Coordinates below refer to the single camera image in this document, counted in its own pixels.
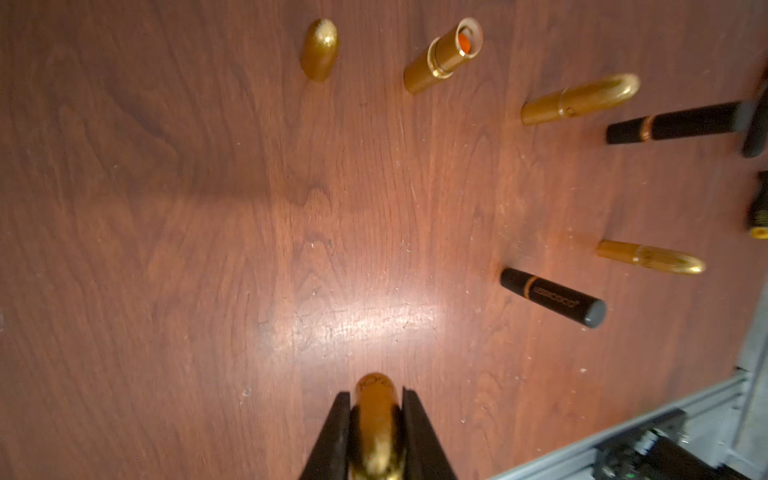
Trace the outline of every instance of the wood grain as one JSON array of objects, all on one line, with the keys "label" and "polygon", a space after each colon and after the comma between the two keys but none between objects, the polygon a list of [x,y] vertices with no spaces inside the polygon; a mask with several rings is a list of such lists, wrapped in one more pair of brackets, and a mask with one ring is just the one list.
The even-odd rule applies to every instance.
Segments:
[{"label": "wood grain", "polygon": [[[402,69],[465,16],[483,51]],[[299,48],[339,29],[331,78]],[[607,124],[754,93],[759,0],[0,4],[0,478],[295,478],[339,390],[415,389],[480,479],[728,377],[766,271],[737,135]],[[630,71],[612,111],[527,98]],[[703,257],[683,277],[602,238]],[[606,300],[583,331],[498,285]]]}]

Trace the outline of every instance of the gold lipstick cap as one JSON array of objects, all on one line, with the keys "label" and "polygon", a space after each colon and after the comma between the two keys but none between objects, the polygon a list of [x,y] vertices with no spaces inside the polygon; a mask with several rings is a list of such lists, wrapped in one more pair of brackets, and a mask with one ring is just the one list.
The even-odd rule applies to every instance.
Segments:
[{"label": "gold lipstick cap", "polygon": [[301,51],[301,68],[314,81],[325,81],[339,53],[339,32],[327,18],[312,22],[306,31]]},{"label": "gold lipstick cap", "polygon": [[688,253],[638,245],[637,243],[601,240],[598,244],[598,255],[619,262],[644,266],[662,272],[682,273],[683,275],[694,275],[707,269],[703,260]]},{"label": "gold lipstick cap", "polygon": [[403,72],[403,82],[412,94],[449,78],[462,63],[472,60],[482,48],[482,28],[474,18],[432,41],[429,47]]},{"label": "gold lipstick cap", "polygon": [[349,432],[353,480],[400,480],[406,463],[402,413],[392,380],[369,373],[357,382]]},{"label": "gold lipstick cap", "polygon": [[637,75],[612,75],[531,100],[523,105],[520,116],[525,125],[579,117],[591,111],[606,110],[624,103],[638,90],[640,78]]}]

